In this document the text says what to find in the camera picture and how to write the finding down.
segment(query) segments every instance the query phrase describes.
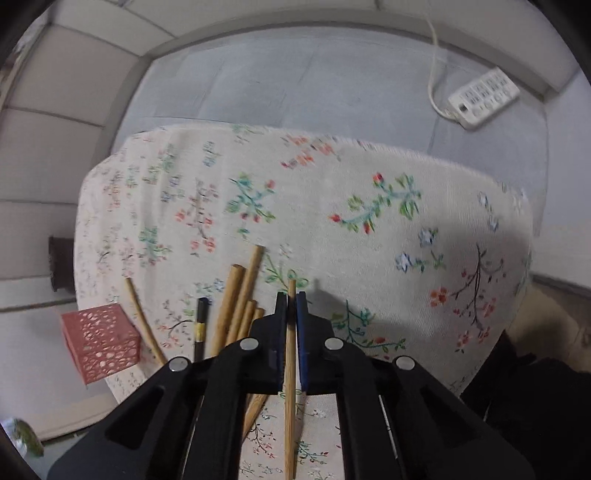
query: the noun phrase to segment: yellow label on chopstick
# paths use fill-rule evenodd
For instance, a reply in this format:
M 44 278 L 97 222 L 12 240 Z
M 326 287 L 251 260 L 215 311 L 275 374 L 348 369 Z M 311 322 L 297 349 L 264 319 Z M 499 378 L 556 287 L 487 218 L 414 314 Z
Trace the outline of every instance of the yellow label on chopstick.
M 195 322 L 195 341 L 203 342 L 205 340 L 205 324 L 202 322 Z

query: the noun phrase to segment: bamboo skewer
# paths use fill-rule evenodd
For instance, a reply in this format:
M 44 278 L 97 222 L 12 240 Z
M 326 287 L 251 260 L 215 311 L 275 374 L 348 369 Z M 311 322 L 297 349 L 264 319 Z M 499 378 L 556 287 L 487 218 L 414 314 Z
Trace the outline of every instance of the bamboo skewer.
M 254 318 L 252 320 L 257 320 L 263 318 L 265 316 L 265 309 L 255 309 Z M 264 393 L 257 393 L 254 394 L 248 404 L 248 409 L 246 410 L 246 415 L 244 416 L 244 426 L 242 427 L 242 440 L 246 438 L 248 432 L 251 431 L 252 424 L 255 423 L 256 418 L 261 413 L 262 408 L 265 406 L 265 402 L 269 398 L 269 395 L 265 395 Z
M 125 277 L 125 285 L 127 286 L 129 296 L 131 297 L 131 301 L 135 306 L 135 310 L 138 313 L 139 324 L 141 325 L 141 330 L 143 333 L 142 337 L 152 350 L 152 353 L 156 356 L 156 360 L 158 361 L 160 366 L 163 367 L 164 365 L 166 365 L 168 360 L 166 360 L 166 356 L 162 353 L 162 350 L 160 349 L 160 346 L 158 345 L 158 342 L 154 337 L 154 333 L 150 328 L 150 324 L 148 324 L 148 320 L 146 320 L 144 311 L 142 310 L 142 307 L 139 303 L 138 294 L 135 291 L 134 283 L 131 280 L 131 278 Z
M 265 316 L 265 309 L 262 309 L 260 307 L 257 307 L 255 309 L 255 314 L 252 317 L 252 320 L 262 319 L 264 316 Z
M 293 313 L 296 301 L 296 281 L 290 280 L 289 303 Z M 285 338 L 285 480 L 293 480 L 296 470 L 294 426 L 296 423 L 296 324 L 287 319 Z

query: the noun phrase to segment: black gripper frame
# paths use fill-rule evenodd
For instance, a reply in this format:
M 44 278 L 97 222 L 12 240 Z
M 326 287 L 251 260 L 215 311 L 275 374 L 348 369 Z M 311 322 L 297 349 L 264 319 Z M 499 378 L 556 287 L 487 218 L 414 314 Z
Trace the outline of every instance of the black gripper frame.
M 286 315 L 287 296 L 279 293 L 275 313 L 252 324 L 255 349 L 235 342 L 195 364 L 170 360 L 66 452 L 48 479 L 238 478 L 246 395 L 281 391 Z
M 397 366 L 331 340 L 328 320 L 280 293 L 275 313 L 212 359 L 177 357 L 97 423 L 48 480 L 235 480 L 248 393 L 277 394 L 297 316 L 307 395 L 336 394 L 346 480 L 533 480 L 527 461 L 410 358 Z

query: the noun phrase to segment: white cable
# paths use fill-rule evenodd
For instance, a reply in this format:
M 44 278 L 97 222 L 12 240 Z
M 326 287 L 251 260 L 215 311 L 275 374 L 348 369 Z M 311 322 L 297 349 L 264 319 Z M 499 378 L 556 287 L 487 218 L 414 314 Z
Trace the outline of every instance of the white cable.
M 431 102 L 431 106 L 433 110 L 435 110 L 439 115 L 443 118 L 447 118 L 448 120 L 452 120 L 457 122 L 457 117 L 449 110 L 441 110 L 435 103 L 433 99 L 433 82 L 434 82 L 434 75 L 435 75 L 435 67 L 437 66 L 437 50 L 439 49 L 439 42 L 437 41 L 437 33 L 435 32 L 435 28 L 431 23 L 429 17 L 425 17 L 429 28 L 431 29 L 431 36 L 433 37 L 433 60 L 431 61 L 431 72 L 429 73 L 429 83 L 427 84 L 427 95 L 429 96 L 429 101 Z

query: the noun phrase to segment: floral tablecloth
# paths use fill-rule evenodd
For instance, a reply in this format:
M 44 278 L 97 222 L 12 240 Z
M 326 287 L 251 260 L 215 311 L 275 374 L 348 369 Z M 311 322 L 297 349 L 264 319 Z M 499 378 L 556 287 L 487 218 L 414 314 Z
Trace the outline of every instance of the floral tablecloth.
M 81 309 L 120 302 L 134 279 L 168 358 L 191 358 L 196 300 L 213 332 L 233 263 L 266 247 L 254 299 L 268 312 L 295 278 L 310 312 L 368 355 L 405 353 L 459 393 L 511 321 L 530 262 L 525 197 L 455 164 L 383 145 L 198 122 L 135 135 L 80 193 Z M 107 379 L 121 402 L 156 369 Z M 343 478 L 332 396 L 298 396 L 298 478 Z M 241 478 L 283 478 L 283 400 L 242 448 Z

